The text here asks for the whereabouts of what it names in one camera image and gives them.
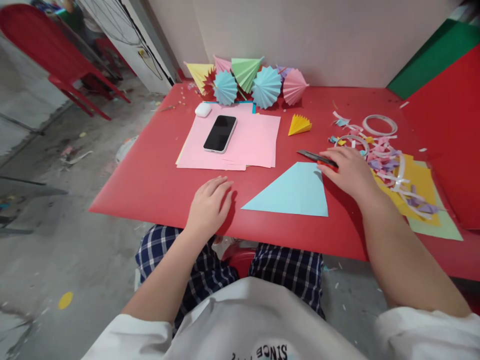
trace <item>concrete floor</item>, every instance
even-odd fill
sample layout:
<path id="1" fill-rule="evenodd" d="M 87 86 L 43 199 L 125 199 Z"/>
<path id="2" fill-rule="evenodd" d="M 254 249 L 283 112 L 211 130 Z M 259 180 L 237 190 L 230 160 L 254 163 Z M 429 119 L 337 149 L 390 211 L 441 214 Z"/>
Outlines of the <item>concrete floor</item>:
<path id="1" fill-rule="evenodd" d="M 34 229 L 33 234 L 0 238 L 0 304 L 34 319 L 19 360 L 80 359 L 133 294 L 134 254 L 150 224 L 89 213 L 88 208 L 115 170 L 118 148 L 141 132 L 162 97 L 149 94 L 137 78 L 127 78 L 119 88 L 133 89 L 127 95 L 131 104 L 94 99 L 112 121 L 90 118 L 72 106 L 46 136 L 35 138 L 0 170 L 3 176 L 69 192 L 27 203 L 10 227 Z M 79 138 L 82 132 L 86 136 Z M 70 171 L 60 171 L 67 144 L 82 147 L 79 155 L 93 153 Z M 373 323 L 387 306 L 370 265 L 332 256 L 324 261 L 337 268 L 322 277 L 328 322 L 369 359 L 384 359 Z M 73 300 L 59 310 L 66 292 L 73 292 Z"/>

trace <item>smartphone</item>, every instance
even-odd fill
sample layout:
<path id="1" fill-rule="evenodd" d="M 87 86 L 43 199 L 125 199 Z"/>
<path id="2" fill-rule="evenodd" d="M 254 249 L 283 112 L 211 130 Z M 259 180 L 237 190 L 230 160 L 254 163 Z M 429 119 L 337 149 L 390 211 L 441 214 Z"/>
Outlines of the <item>smartphone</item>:
<path id="1" fill-rule="evenodd" d="M 236 126 L 236 117 L 219 115 L 206 138 L 203 149 L 211 153 L 224 154 Z"/>

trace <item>right hand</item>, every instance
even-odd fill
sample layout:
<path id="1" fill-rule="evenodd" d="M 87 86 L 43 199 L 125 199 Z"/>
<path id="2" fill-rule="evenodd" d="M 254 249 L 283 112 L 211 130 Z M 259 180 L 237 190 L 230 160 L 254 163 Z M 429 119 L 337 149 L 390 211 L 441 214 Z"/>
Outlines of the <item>right hand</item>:
<path id="1" fill-rule="evenodd" d="M 349 194 L 358 203 L 381 192 L 369 165 L 360 153 L 351 147 L 331 147 L 320 155 L 332 159 L 338 165 L 338 172 L 325 165 L 317 165 L 331 181 Z"/>

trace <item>checkered shorts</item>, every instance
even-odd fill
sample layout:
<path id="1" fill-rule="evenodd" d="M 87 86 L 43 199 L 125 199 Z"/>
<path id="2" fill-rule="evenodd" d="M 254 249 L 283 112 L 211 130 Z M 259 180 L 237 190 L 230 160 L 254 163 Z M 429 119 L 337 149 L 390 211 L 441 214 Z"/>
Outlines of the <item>checkered shorts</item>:
<path id="1" fill-rule="evenodd" d="M 135 255 L 141 283 L 152 273 L 181 232 L 182 229 L 176 227 L 155 225 L 146 233 Z M 184 316 L 200 302 L 239 279 L 237 270 L 219 260 L 212 250 L 213 240 L 208 241 L 193 265 L 173 324 L 174 334 Z M 322 266 L 323 259 L 319 253 L 260 243 L 248 275 L 286 287 L 325 318 L 320 307 Z"/>

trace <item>paper fan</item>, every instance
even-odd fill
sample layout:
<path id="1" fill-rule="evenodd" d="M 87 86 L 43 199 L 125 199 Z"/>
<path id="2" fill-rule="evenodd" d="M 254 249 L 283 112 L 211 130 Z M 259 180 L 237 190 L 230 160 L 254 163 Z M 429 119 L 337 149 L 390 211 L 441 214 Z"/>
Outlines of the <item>paper fan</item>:
<path id="1" fill-rule="evenodd" d="M 291 72 L 294 68 L 293 67 L 280 66 L 280 65 L 277 64 L 276 69 L 278 70 L 278 73 L 281 76 L 281 83 L 283 84 L 284 81 L 285 81 L 285 78 L 287 77 L 289 72 Z"/>
<path id="2" fill-rule="evenodd" d="M 271 107 L 280 94 L 282 80 L 279 72 L 269 67 L 264 67 L 253 81 L 253 101 L 260 107 L 266 109 Z"/>
<path id="3" fill-rule="evenodd" d="M 231 105 L 237 97 L 237 83 L 234 76 L 228 71 L 221 71 L 216 75 L 215 97 L 222 105 Z"/>
<path id="4" fill-rule="evenodd" d="M 288 136 L 305 133 L 312 129 L 312 123 L 305 116 L 293 115 Z"/>
<path id="5" fill-rule="evenodd" d="M 286 103 L 288 105 L 298 103 L 307 86 L 309 84 L 305 82 L 304 76 L 298 69 L 290 71 L 283 82 L 283 98 Z"/>
<path id="6" fill-rule="evenodd" d="M 259 71 L 263 59 L 264 56 L 261 59 L 233 58 L 231 60 L 231 70 L 235 74 L 236 81 L 247 94 L 252 89 L 255 75 Z"/>
<path id="7" fill-rule="evenodd" d="M 195 84 L 200 89 L 200 92 L 204 93 L 204 81 L 209 75 L 209 71 L 212 70 L 215 65 L 213 64 L 190 64 L 183 62 L 190 70 L 191 77 L 195 81 Z"/>
<path id="8" fill-rule="evenodd" d="M 216 57 L 215 55 L 213 55 L 213 58 L 215 59 L 215 67 L 216 67 L 216 73 L 217 74 L 219 72 L 222 72 L 222 71 L 230 72 L 232 70 L 232 62 L 231 61 L 221 59 L 219 57 Z"/>
<path id="9" fill-rule="evenodd" d="M 215 76 L 216 71 L 215 68 L 211 69 L 208 71 L 208 75 L 205 78 L 205 81 L 203 82 L 203 94 L 201 95 L 201 98 L 203 101 L 215 101 L 215 96 L 214 96 L 214 81 L 215 81 Z"/>

